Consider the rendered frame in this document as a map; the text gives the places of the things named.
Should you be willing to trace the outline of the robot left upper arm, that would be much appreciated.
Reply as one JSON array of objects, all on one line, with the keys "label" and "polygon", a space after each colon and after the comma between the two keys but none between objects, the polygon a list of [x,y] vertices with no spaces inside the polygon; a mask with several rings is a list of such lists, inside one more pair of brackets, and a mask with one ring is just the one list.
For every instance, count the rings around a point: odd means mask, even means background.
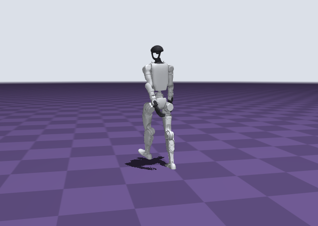
[{"label": "robot left upper arm", "polygon": [[153,88],[153,82],[152,82],[152,77],[151,77],[150,70],[151,70],[151,64],[150,65],[145,65],[142,68],[142,71],[144,73],[144,76],[145,76],[145,79],[146,79],[147,83],[149,83],[151,85],[151,87]]}]

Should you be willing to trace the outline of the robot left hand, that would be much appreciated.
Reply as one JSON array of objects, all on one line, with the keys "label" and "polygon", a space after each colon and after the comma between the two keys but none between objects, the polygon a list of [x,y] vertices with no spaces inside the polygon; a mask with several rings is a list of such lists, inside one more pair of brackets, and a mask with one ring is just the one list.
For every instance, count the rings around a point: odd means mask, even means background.
[{"label": "robot left hand", "polygon": [[154,100],[153,103],[154,103],[154,106],[153,106],[153,107],[155,108],[156,113],[157,113],[160,117],[164,117],[166,114],[163,114],[163,113],[160,111],[160,109],[158,108],[157,102]]}]

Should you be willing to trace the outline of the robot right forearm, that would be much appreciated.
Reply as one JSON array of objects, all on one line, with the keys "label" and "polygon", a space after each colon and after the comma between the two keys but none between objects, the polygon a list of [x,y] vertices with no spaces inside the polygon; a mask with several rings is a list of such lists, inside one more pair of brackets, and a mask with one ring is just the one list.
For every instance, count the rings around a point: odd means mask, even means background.
[{"label": "robot right forearm", "polygon": [[168,86],[168,100],[171,101],[171,98],[173,97],[173,86]]}]

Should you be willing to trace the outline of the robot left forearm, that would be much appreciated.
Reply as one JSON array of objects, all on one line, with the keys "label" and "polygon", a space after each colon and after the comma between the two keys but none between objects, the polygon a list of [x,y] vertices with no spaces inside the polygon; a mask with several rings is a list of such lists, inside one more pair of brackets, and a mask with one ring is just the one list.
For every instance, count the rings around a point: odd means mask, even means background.
[{"label": "robot left forearm", "polygon": [[155,100],[157,102],[156,96],[155,96],[155,93],[154,93],[154,89],[152,89],[152,87],[151,87],[151,85],[149,83],[146,83],[145,88],[147,89],[147,91],[149,93],[149,97],[150,97],[150,100],[151,100],[151,105],[154,106],[153,101]]}]

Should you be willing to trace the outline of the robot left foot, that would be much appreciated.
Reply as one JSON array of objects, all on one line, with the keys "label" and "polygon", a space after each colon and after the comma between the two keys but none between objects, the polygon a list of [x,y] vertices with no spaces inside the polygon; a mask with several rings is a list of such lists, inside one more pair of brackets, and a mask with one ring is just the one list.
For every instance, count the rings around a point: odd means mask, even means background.
[{"label": "robot left foot", "polygon": [[138,152],[139,152],[141,155],[145,156],[147,159],[152,159],[151,153],[146,154],[146,153],[145,153],[145,150],[143,150],[143,149],[139,149]]}]

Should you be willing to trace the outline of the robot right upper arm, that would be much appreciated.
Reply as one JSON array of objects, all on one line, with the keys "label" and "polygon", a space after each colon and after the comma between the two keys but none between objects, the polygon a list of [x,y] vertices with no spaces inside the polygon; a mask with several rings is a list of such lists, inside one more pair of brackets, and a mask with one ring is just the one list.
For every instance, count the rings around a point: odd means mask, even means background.
[{"label": "robot right upper arm", "polygon": [[173,70],[174,67],[168,64],[168,86],[173,86]]}]

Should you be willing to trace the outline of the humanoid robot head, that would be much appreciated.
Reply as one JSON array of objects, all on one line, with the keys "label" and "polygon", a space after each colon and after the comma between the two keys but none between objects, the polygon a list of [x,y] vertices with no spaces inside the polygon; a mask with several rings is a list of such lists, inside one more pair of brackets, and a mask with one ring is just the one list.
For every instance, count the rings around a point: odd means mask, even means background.
[{"label": "humanoid robot head", "polygon": [[[159,46],[159,45],[153,46],[153,47],[151,48],[152,58],[155,60],[155,62],[154,62],[155,64],[164,64],[164,63],[161,61],[161,59],[159,58],[161,52],[163,52],[163,48],[162,48],[161,46]],[[153,53],[158,54],[158,58],[154,58]]]}]

